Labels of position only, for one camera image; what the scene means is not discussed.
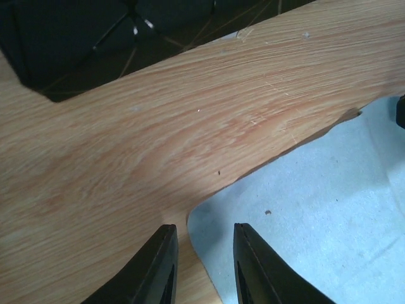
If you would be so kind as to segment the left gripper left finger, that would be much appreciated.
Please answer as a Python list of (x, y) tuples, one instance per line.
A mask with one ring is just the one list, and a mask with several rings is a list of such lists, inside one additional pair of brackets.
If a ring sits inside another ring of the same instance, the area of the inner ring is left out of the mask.
[(116, 275), (83, 303), (175, 303), (177, 269), (177, 227), (164, 224)]

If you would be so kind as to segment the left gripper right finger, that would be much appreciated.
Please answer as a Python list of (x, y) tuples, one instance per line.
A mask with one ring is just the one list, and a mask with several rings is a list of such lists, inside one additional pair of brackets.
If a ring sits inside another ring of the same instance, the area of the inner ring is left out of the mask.
[(233, 253), (239, 303), (333, 303), (247, 223), (234, 225)]

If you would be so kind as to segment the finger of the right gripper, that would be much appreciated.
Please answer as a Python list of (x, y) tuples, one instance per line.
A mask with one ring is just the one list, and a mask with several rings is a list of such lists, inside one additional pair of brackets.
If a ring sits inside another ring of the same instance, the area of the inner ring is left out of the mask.
[(396, 104), (396, 124), (405, 129), (405, 95), (402, 95)]

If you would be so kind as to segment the blue cleaning cloth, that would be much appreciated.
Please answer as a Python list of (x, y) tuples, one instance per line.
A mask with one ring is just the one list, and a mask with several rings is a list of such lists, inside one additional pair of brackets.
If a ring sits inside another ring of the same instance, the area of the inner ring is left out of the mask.
[(236, 303), (233, 238), (250, 224), (336, 303), (404, 302), (404, 129), (398, 97), (203, 201), (190, 240), (222, 302)]

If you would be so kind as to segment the black folding glasses case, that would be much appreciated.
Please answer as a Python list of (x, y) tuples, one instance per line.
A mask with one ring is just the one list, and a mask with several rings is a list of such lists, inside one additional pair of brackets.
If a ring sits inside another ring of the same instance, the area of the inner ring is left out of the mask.
[(303, 5), (2, 1), (1, 52), (25, 87), (62, 102)]

